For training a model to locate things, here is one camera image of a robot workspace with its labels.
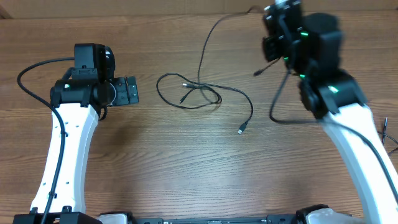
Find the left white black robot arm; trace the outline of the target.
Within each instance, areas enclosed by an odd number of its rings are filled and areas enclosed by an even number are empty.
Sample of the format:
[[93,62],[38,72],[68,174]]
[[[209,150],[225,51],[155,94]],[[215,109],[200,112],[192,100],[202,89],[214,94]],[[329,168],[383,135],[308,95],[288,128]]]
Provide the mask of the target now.
[[114,76],[110,47],[75,44],[74,66],[50,90],[52,137],[44,174],[28,214],[14,216],[19,224],[135,223],[130,212],[86,214],[85,175],[90,144],[108,108],[139,102],[135,77]]

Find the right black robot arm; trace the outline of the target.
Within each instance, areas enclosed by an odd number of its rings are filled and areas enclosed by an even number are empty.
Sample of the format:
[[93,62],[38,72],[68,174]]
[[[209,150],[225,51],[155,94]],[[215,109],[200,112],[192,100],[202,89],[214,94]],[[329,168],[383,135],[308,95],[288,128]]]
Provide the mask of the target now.
[[300,1],[264,10],[268,61],[282,59],[300,78],[300,99],[337,147],[363,207],[363,223],[397,222],[397,171],[384,148],[358,82],[340,68],[343,33],[337,17],[303,15]]

